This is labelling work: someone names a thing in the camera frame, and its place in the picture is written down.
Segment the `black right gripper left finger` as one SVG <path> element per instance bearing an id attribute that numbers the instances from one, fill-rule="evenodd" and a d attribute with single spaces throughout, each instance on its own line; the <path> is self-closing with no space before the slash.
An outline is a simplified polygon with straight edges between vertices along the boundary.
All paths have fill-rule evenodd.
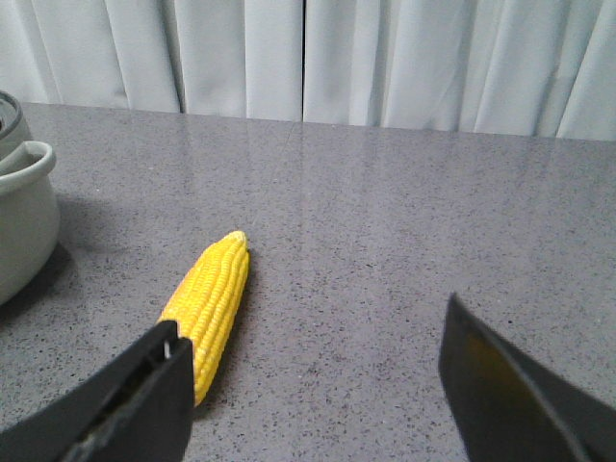
<path id="1" fill-rule="evenodd" d="M 193 346 L 162 321 L 65 397 L 1 433 L 4 461 L 180 461 Z"/>

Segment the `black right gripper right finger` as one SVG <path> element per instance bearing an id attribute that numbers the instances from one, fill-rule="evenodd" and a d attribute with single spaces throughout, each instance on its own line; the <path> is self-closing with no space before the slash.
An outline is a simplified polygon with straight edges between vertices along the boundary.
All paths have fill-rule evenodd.
<path id="1" fill-rule="evenodd" d="M 439 374 L 472 461 L 612 461 L 615 410 L 448 301 Z"/>

